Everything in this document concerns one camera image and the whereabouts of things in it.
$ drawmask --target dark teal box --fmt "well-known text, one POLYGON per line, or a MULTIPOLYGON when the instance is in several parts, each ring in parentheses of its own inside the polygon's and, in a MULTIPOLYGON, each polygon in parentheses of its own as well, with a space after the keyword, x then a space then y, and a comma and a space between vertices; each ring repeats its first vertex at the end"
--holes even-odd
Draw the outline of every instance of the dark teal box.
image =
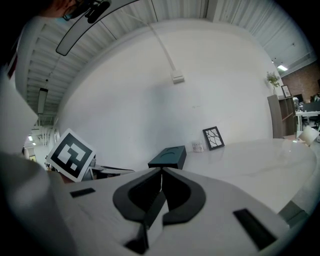
POLYGON ((148 166, 153 167, 171 167, 182 170, 186 160, 187 152, 185 146, 167 147, 161 151, 148 166))

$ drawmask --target black slot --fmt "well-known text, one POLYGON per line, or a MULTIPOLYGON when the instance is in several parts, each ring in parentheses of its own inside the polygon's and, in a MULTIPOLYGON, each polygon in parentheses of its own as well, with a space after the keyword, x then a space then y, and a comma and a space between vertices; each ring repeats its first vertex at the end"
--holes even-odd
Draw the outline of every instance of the black slot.
POLYGON ((81 197, 96 192, 92 187, 70 192, 73 198, 81 197))
POLYGON ((259 250, 277 240, 247 209, 236 210, 233 214, 259 250))

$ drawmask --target small white box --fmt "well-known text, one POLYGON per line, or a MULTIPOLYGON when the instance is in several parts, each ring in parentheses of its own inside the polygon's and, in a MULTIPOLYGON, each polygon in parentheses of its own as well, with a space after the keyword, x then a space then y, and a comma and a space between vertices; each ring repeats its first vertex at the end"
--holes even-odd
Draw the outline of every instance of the small white box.
POLYGON ((182 83, 185 81, 185 77, 181 70, 174 70, 171 72, 172 81, 174 84, 182 83))

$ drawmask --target framed artwork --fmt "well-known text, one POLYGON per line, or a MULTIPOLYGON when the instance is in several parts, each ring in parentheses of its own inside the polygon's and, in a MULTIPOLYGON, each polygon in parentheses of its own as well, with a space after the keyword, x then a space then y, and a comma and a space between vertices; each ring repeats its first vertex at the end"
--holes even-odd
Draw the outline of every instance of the framed artwork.
POLYGON ((33 156, 29 156, 29 160, 32 161, 32 162, 37 162, 37 159, 36 159, 36 156, 33 155, 33 156))
POLYGON ((203 130, 203 135, 210 151, 225 146, 220 132, 216 126, 203 130))
POLYGON ((288 85, 281 86, 283 94, 286 98, 291 97, 291 93, 289 91, 288 85))
POLYGON ((92 146, 67 129, 46 160, 70 180, 80 182, 95 154, 92 146))

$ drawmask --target wall shelf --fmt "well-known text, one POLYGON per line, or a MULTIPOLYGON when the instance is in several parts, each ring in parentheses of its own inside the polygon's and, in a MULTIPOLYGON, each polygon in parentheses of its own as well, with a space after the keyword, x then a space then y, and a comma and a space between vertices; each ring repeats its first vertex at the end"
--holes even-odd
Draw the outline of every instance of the wall shelf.
POLYGON ((293 97, 278 99, 277 95, 268 98, 273 138, 282 139, 284 136, 297 132, 297 117, 293 97))
POLYGON ((293 115, 293 113, 287 115, 285 118, 282 119, 282 121, 286 120, 287 118, 291 117, 293 115))

